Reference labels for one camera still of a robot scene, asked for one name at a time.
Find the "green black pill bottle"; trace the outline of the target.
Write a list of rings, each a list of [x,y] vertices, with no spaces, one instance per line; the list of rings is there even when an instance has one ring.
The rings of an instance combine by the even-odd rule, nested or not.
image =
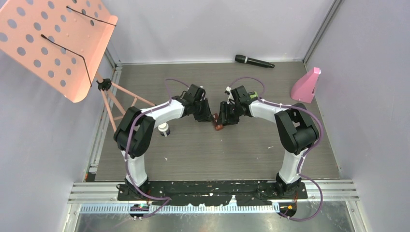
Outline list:
[[[258,93],[257,92],[248,92],[248,97],[250,99],[258,99]]]

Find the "brown translucent pill container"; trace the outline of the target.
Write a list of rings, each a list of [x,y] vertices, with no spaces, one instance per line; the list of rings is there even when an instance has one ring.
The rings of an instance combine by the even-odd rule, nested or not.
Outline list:
[[[223,129],[223,125],[218,121],[218,119],[219,115],[217,113],[213,114],[212,123],[216,131],[220,131]]]

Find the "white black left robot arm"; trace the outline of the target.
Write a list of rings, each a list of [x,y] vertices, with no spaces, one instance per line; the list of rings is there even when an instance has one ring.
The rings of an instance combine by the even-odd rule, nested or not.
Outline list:
[[[212,120],[206,91],[190,85],[181,95],[171,97],[165,103],[150,108],[131,106],[114,133],[114,141],[120,149],[125,165],[125,185],[137,200],[148,194],[148,176],[145,171],[147,152],[154,130],[161,124],[192,115],[198,122]]]

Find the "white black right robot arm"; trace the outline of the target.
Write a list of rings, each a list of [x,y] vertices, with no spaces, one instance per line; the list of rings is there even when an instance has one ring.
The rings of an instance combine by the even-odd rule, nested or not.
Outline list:
[[[301,182],[300,171],[306,152],[315,145],[320,132],[301,103],[282,105],[266,101],[256,92],[247,92],[244,86],[227,87],[228,100],[220,103],[220,113],[214,115],[216,130],[235,125],[240,116],[262,118],[275,123],[279,140],[285,150],[282,167],[276,175],[274,194],[282,198],[293,195]]]

